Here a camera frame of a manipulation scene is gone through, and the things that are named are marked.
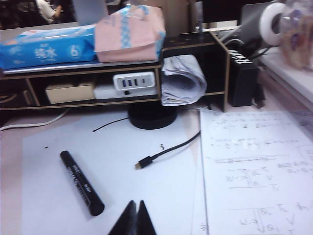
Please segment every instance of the plastic bag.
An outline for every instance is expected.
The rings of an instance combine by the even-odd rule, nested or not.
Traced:
[[[31,30],[0,45],[5,69],[90,61],[94,56],[94,25]]]

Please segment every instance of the pink bag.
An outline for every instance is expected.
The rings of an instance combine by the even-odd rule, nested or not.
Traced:
[[[99,21],[95,51],[100,62],[157,60],[165,38],[162,10],[127,6]]]

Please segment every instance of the person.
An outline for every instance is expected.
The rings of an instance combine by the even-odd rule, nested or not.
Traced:
[[[36,0],[36,3],[41,16],[44,17],[49,24],[52,23],[53,20],[60,18],[62,10],[61,5],[58,5],[54,11],[45,0]]]

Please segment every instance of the power strip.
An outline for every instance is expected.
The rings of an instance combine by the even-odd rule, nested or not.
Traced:
[[[119,91],[149,88],[156,85],[155,74],[153,72],[117,74],[113,76],[113,83]]]

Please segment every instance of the paper sheet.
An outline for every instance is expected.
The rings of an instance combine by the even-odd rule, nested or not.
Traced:
[[[156,233],[190,234],[196,164],[189,146],[155,160],[142,170],[142,158],[186,141],[187,126],[178,116],[170,126],[141,130],[126,112],[87,116],[25,138],[22,173],[23,235],[106,235],[130,200],[144,200]],[[93,217],[60,159],[68,150],[106,205]]]
[[[192,104],[204,95],[207,83],[193,55],[165,58],[162,71],[162,105]]]
[[[284,112],[201,110],[210,235],[311,235],[313,143]]]

